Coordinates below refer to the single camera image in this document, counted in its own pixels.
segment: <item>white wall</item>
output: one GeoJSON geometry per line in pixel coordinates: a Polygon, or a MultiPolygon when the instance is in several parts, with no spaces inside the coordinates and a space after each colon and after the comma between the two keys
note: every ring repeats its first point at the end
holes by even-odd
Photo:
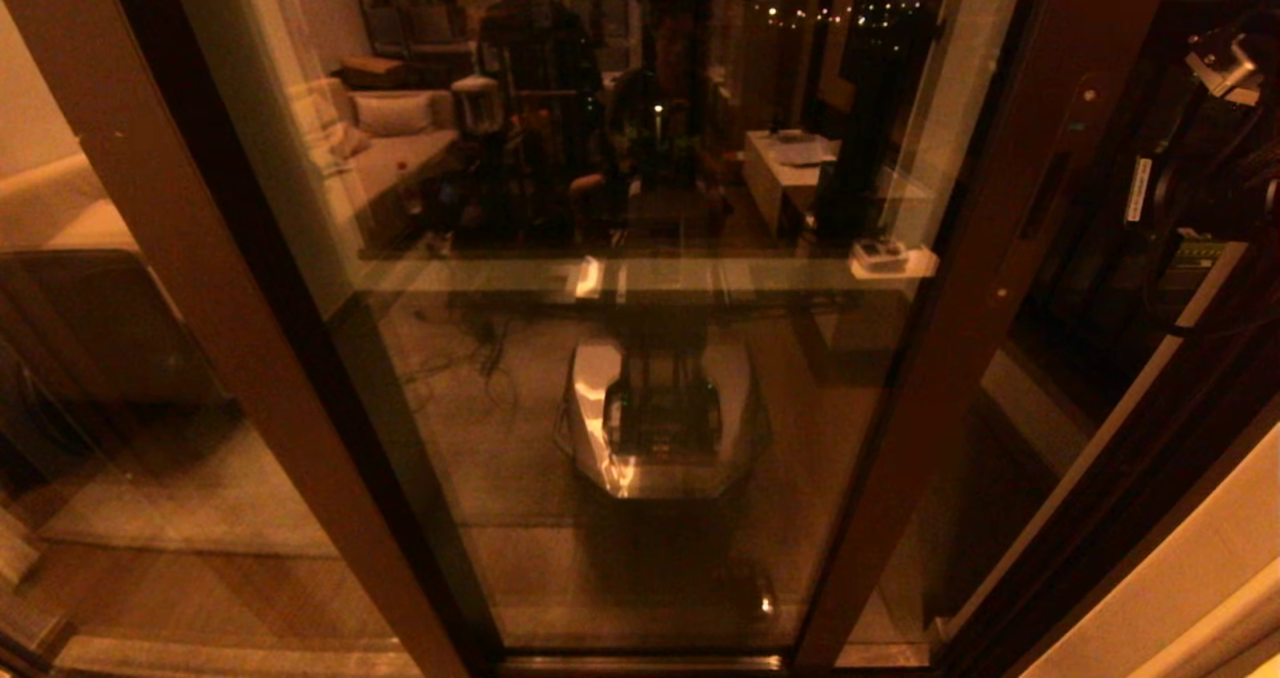
{"type": "Polygon", "coordinates": [[[352,294],[349,262],[306,159],[284,90],[307,81],[314,55],[300,55],[278,0],[183,0],[253,171],[280,223],[307,288],[329,315],[352,294]]]}
{"type": "Polygon", "coordinates": [[[1277,560],[1280,426],[1023,678],[1202,675],[1276,629],[1277,560]]]}
{"type": "Polygon", "coordinates": [[[0,3],[0,178],[79,152],[61,109],[0,3]]]}
{"type": "Polygon", "coordinates": [[[334,72],[348,55],[372,52],[360,14],[360,0],[298,0],[298,5],[321,72],[334,72]]]}

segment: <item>wooden door frame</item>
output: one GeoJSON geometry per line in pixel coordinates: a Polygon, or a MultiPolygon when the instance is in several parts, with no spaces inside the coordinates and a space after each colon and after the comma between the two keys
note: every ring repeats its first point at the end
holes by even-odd
{"type": "Polygon", "coordinates": [[[1089,166],[1160,0],[1034,0],[915,340],[860,455],[840,537],[794,656],[835,664],[1089,166]],[[928,411],[911,409],[928,406],[928,411]]]}
{"type": "MultiPolygon", "coordinates": [[[[1020,52],[1004,93],[995,96],[1001,109],[970,198],[955,217],[956,235],[943,253],[936,285],[918,306],[914,335],[919,340],[909,347],[874,440],[859,461],[836,546],[795,655],[778,664],[742,663],[736,669],[727,661],[722,669],[795,675],[832,670],[840,646],[928,487],[934,468],[931,457],[959,438],[955,426],[973,390],[956,391],[955,386],[975,390],[1064,212],[1071,182],[1042,185],[1047,166],[1060,154],[1070,155],[1068,178],[1087,166],[1157,1],[1038,0],[1025,28],[1029,49],[1020,52]],[[1085,101],[1087,90],[1098,91],[1098,99],[1085,101]],[[1070,122],[1083,122],[1083,130],[1066,130],[1070,122]],[[1046,130],[1047,125],[1061,130],[1046,130]],[[1033,201],[1038,201],[1037,210],[1043,209],[1044,219],[1038,230],[1028,232],[1033,201]],[[931,411],[911,412],[909,406],[931,406],[931,411]]],[[[353,400],[355,388],[266,210],[207,68],[200,72],[202,58],[189,27],[183,28],[180,4],[156,0],[177,20],[178,32],[186,31],[186,43],[165,43],[174,26],[141,26],[136,19],[131,31],[122,18],[127,6],[119,0],[79,0],[77,12],[65,12],[64,0],[6,3],[69,122],[83,136],[93,168],[209,351],[219,377],[241,397],[406,649],[424,669],[440,670],[443,661],[457,674],[481,675],[495,669],[504,675],[566,674],[563,664],[497,665],[492,652],[468,636],[468,624],[440,578],[436,556],[422,541],[404,496],[397,495],[385,457],[361,449],[376,445],[369,414],[353,400]],[[187,70],[183,84],[174,82],[178,67],[187,70]],[[187,95],[175,100],[180,91],[187,95]],[[137,166],[154,171],[141,177],[137,166]],[[168,200],[156,201],[156,194],[168,200]],[[371,493],[370,485],[380,487],[371,493]]],[[[1233,356],[1244,359],[1248,353],[1236,351],[1233,356]]],[[[1240,365],[1226,365],[1222,377],[1242,370],[1240,365]]],[[[1178,385],[1172,382],[1169,390],[1178,390],[1178,385]]],[[[1248,406],[1213,403],[1198,411],[1228,411],[1239,420],[1248,406]]],[[[1203,417],[1184,418],[1194,422],[1203,417]]],[[[1134,423],[1134,431],[1139,429],[1134,423]]],[[[1165,445],[1181,445],[1176,426],[1161,431],[1169,436],[1165,445]]],[[[1231,454],[1234,445],[1225,446],[1222,455],[1231,454]]],[[[1222,455],[1216,461],[1224,461],[1222,455]]],[[[1215,461],[1208,461],[1199,482],[1213,472],[1212,464],[1215,461]]],[[[1160,485],[1158,477],[1143,473],[1129,487],[1160,485]]],[[[1166,499],[1190,495],[1175,487],[1167,487],[1166,499]]],[[[1091,509],[1101,518],[1114,508],[1091,509]]],[[[1156,517],[1158,523],[1166,514],[1167,501],[1152,501],[1144,516],[1156,517]],[[1158,505],[1166,510],[1160,513],[1158,505]]],[[[1119,532],[1111,532],[1117,537],[1106,554],[1112,558],[1121,542],[1151,535],[1140,530],[1139,519],[1119,526],[1123,530],[1112,526],[1119,532]]],[[[1111,565],[1098,556],[1092,560],[1094,567],[1111,565]]],[[[1080,599],[1101,585],[1094,574],[1071,581],[1065,597],[1059,596],[1038,618],[1041,623],[1061,627],[1073,609],[1084,605],[1080,599]]],[[[1014,591],[1019,583],[1006,579],[1000,587],[1014,591]]],[[[988,605],[998,604],[988,601],[983,609],[988,605]]],[[[950,666],[969,672],[977,664],[966,661],[977,660],[993,636],[1010,636],[1007,619],[1020,614],[991,610],[1002,624],[993,632],[975,632],[974,638],[957,637],[947,658],[950,666]]],[[[983,664],[984,669],[1011,669],[1033,655],[1036,642],[1043,643],[1052,629],[1019,636],[1007,643],[1001,659],[983,664]]],[[[645,674],[634,668],[584,664],[570,673],[645,674]]],[[[654,664],[649,674],[699,672],[705,674],[691,664],[654,664]]]]}
{"type": "MultiPolygon", "coordinates": [[[[467,641],[451,636],[452,617],[442,615],[443,604],[426,591],[434,568],[430,551],[424,559],[421,535],[397,528],[411,510],[393,469],[385,457],[348,450],[352,441],[372,440],[371,427],[353,423],[348,413],[343,432],[335,420],[333,395],[352,400],[355,394],[333,345],[328,354],[325,345],[308,345],[339,368],[317,372],[291,340],[298,324],[279,319],[279,301],[293,301],[294,313],[310,310],[314,321],[320,320],[310,296],[298,292],[305,287],[288,253],[271,253],[283,239],[276,232],[275,240],[264,237],[246,251],[237,244],[242,235],[228,226],[225,201],[253,202],[252,191],[228,194],[243,187],[236,182],[244,177],[255,185],[247,164],[229,173],[229,180],[202,175],[118,0],[5,4],[216,376],[243,406],[404,649],[431,674],[470,674],[468,660],[476,654],[468,656],[467,641]],[[273,285],[264,287],[262,265],[252,265],[247,255],[276,260],[270,265],[273,285]],[[291,283],[293,292],[280,290],[291,283]],[[371,486],[379,487],[378,495],[371,486]]],[[[207,72],[200,77],[207,78],[207,72]]],[[[257,217],[261,233],[275,230],[270,214],[257,217]]]]}

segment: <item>floor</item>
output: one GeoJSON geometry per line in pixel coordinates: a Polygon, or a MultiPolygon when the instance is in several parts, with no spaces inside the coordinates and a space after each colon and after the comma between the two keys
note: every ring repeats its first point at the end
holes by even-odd
{"type": "MultiPolygon", "coordinates": [[[[758,248],[754,205],[731,200],[727,244],[758,248]]],[[[603,322],[406,292],[380,330],[509,646],[791,643],[879,395],[819,385],[791,319],[732,326],[771,414],[753,472],[716,500],[649,505],[608,498],[552,436],[573,345],[603,322]]]]}
{"type": "Polygon", "coordinates": [[[127,450],[64,461],[6,507],[40,558],[4,596],[5,620],[54,626],[59,665],[123,673],[164,645],[401,652],[234,404],[141,413],[127,450]]]}
{"type": "MultiPolygon", "coordinates": [[[[741,191],[730,198],[736,212],[724,246],[758,248],[754,205],[741,191]]],[[[383,340],[508,646],[792,642],[882,393],[877,381],[815,377],[812,345],[791,319],[733,324],[772,443],[718,499],[634,504],[577,473],[552,438],[568,356],[607,327],[566,313],[458,312],[438,296],[381,303],[383,340]]],[[[924,583],[909,587],[905,604],[902,586],[882,586],[851,645],[881,646],[877,655],[883,646],[920,650],[923,615],[954,606],[956,591],[980,578],[974,567],[1006,540],[980,519],[986,507],[1036,501],[1019,478],[993,478],[1025,468],[995,440],[1000,427],[978,414],[969,429],[975,440],[916,519],[932,528],[916,531],[924,537],[902,563],[924,583]],[[946,523],[956,516],[940,505],[959,507],[968,527],[959,531],[977,533],[956,542],[946,523]]],[[[403,654],[390,629],[233,409],[148,436],[115,455],[113,468],[74,469],[59,495],[29,496],[42,554],[15,595],[78,629],[67,660],[124,672],[137,660],[177,660],[165,658],[163,643],[173,643],[211,651],[200,659],[206,665],[250,655],[237,651],[293,651],[303,661],[321,651],[355,656],[342,669],[353,675],[371,665],[411,674],[394,658],[403,654]],[[146,519],[123,518],[143,510],[146,519]]]]}

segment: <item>sticker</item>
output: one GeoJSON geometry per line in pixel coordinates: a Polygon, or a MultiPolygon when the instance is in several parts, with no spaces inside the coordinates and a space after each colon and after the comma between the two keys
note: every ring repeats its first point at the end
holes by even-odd
{"type": "Polygon", "coordinates": [[[1133,168],[1133,183],[1129,183],[1129,209],[1125,210],[1125,223],[1138,223],[1142,219],[1142,205],[1147,201],[1147,182],[1151,180],[1151,159],[1138,157],[1133,168]]]}

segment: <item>cushion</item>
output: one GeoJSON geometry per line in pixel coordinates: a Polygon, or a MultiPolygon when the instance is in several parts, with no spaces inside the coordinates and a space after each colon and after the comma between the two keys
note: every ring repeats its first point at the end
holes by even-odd
{"type": "Polygon", "coordinates": [[[404,63],[389,58],[375,58],[375,55],[348,55],[348,58],[342,59],[342,67],[351,68],[353,72],[389,73],[403,68],[404,63]]]}
{"type": "Polygon", "coordinates": [[[352,159],[351,173],[357,185],[348,185],[353,194],[374,198],[393,189],[399,180],[399,162],[407,162],[411,175],[429,177],[444,169],[440,160],[448,157],[449,145],[458,139],[456,130],[431,130],[426,134],[388,137],[375,139],[370,150],[352,159]]]}
{"type": "Polygon", "coordinates": [[[334,123],[334,125],[329,128],[326,139],[329,150],[332,150],[334,157],[339,160],[351,159],[352,155],[361,154],[361,151],[369,150],[369,146],[372,145],[365,130],[361,130],[356,125],[351,125],[348,122],[334,123]]]}
{"type": "Polygon", "coordinates": [[[136,249],[97,173],[79,151],[0,180],[0,242],[5,249],[136,249]],[[114,221],[106,217],[101,226],[88,226],[92,230],[73,230],[88,214],[111,214],[114,221]]]}
{"type": "Polygon", "coordinates": [[[360,127],[371,136],[412,136],[431,127],[430,96],[353,95],[360,127]]]}

